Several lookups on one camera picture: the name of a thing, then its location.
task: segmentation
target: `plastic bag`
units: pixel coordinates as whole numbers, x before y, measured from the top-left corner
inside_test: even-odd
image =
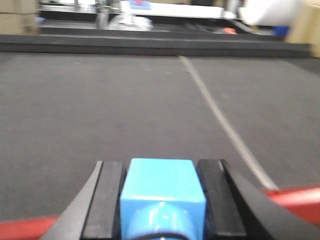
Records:
[[[109,23],[109,30],[150,31],[153,28],[149,18],[136,16],[129,12],[115,16]]]

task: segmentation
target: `red bar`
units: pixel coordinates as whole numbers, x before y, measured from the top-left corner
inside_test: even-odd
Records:
[[[320,227],[320,186],[289,188],[264,193],[293,214]]]
[[[0,222],[0,240],[38,240],[58,217]]]

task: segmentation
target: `blue block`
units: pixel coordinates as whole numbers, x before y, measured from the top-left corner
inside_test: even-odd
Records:
[[[120,196],[123,240],[161,233],[202,240],[205,210],[191,160],[132,159]]]
[[[289,33],[290,27],[288,26],[274,26],[273,34],[276,36],[287,36]]]
[[[141,4],[138,5],[136,0],[129,0],[129,6],[131,9],[151,10],[149,1],[141,1]]]

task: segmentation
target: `white paper roll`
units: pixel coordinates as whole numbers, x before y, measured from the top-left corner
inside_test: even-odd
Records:
[[[247,0],[239,9],[245,24],[289,26],[297,16],[300,0]]]

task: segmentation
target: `white table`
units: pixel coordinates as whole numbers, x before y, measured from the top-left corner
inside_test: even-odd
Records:
[[[180,4],[166,4],[150,2],[151,10],[132,9],[128,1],[120,1],[123,13],[132,13],[144,16],[164,16],[197,19],[220,19],[223,8],[216,6],[193,6]]]

